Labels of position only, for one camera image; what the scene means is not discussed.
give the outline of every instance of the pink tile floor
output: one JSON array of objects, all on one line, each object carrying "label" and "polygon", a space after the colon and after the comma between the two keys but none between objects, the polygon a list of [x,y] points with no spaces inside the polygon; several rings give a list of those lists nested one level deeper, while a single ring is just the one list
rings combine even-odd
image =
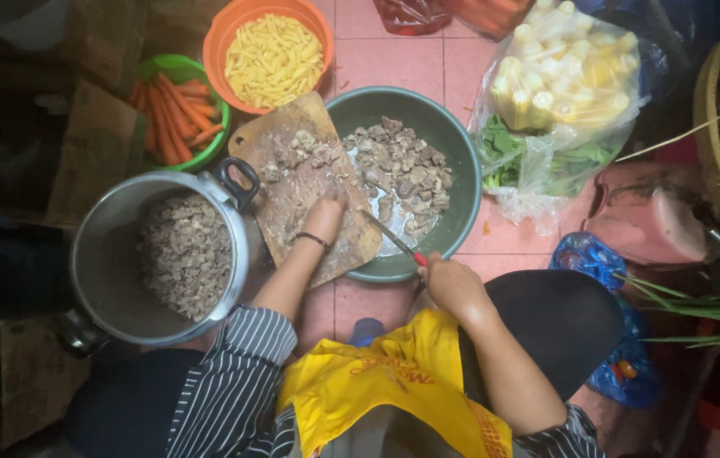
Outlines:
[{"label": "pink tile floor", "polygon": [[[388,34],[371,0],[313,3],[327,17],[335,37],[330,78],[320,89],[324,99],[371,85],[405,87],[444,104],[467,125],[495,43],[456,21],[428,36]],[[560,231],[554,236],[536,235],[528,220],[513,225],[499,212],[495,200],[485,197],[477,221],[455,258],[470,265],[484,281],[509,271],[544,269],[560,234],[579,229],[593,196],[594,189],[587,187],[562,213]],[[486,222],[488,235],[484,235]],[[377,318],[389,331],[404,325],[415,286],[415,280],[373,285],[338,278],[309,291],[296,323],[296,353],[304,353],[322,338],[346,341],[359,318]],[[589,412],[599,426],[601,442],[606,443],[621,407],[586,388],[572,400]]]}]

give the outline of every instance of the metal pot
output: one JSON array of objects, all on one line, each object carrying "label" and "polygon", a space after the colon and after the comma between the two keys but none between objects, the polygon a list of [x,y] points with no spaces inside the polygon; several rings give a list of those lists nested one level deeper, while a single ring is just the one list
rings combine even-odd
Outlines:
[{"label": "metal pot", "polygon": [[[244,189],[228,170],[235,166],[252,183]],[[238,302],[252,299],[272,269],[256,219],[248,212],[259,180],[249,164],[224,159],[213,174],[152,172],[108,191],[86,215],[72,245],[70,267],[75,293],[90,321],[116,338],[139,345],[168,346],[197,338],[227,317]],[[173,312],[142,286],[136,246],[148,209],[174,194],[195,191],[207,198],[231,234],[233,262],[222,297],[201,321]],[[77,319],[72,323],[79,326]],[[96,341],[96,332],[90,341]],[[73,346],[87,348],[82,338]]]}]

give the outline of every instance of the yellow apron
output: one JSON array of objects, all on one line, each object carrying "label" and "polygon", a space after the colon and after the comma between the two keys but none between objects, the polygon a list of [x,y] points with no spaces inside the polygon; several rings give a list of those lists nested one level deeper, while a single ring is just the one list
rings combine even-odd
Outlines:
[{"label": "yellow apron", "polygon": [[464,395],[457,326],[444,312],[422,310],[370,347],[321,340],[290,365],[278,412],[295,406],[304,458],[386,404],[430,425],[466,457],[511,458],[510,428]]}]

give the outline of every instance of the green basin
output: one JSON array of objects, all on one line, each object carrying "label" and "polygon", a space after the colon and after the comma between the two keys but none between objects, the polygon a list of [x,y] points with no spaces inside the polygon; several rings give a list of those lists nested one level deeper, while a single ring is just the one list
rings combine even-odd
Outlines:
[{"label": "green basin", "polygon": [[[380,123],[380,117],[401,120],[425,140],[445,153],[453,171],[454,185],[448,191],[450,209],[415,247],[426,256],[432,251],[445,259],[456,253],[476,221],[481,202],[481,169],[473,141],[462,123],[445,107],[412,90],[372,86],[355,89],[326,104],[337,134],[343,138],[358,127]],[[391,283],[416,274],[416,264],[405,254],[375,257],[346,276],[373,283]]]}]

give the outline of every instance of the cutting board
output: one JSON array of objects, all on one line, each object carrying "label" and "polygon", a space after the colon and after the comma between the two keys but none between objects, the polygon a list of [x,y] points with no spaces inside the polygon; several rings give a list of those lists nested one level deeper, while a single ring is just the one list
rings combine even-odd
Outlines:
[{"label": "cutting board", "polygon": [[[304,161],[294,170],[287,169],[286,176],[279,182],[266,182],[262,167],[271,160],[276,142],[289,144],[298,130],[308,131],[316,142],[338,148],[340,157],[332,165],[319,169]],[[227,147],[231,156],[252,165],[262,180],[262,189],[253,199],[253,206],[275,265],[284,262],[292,247],[284,240],[286,235],[295,230],[296,221],[305,218],[306,210],[329,187],[348,193],[349,206],[340,234],[318,265],[310,287],[322,285],[368,263],[380,251],[383,236],[359,211],[371,212],[371,205],[357,183],[354,167],[320,94],[309,92],[245,124],[233,133]]]}]

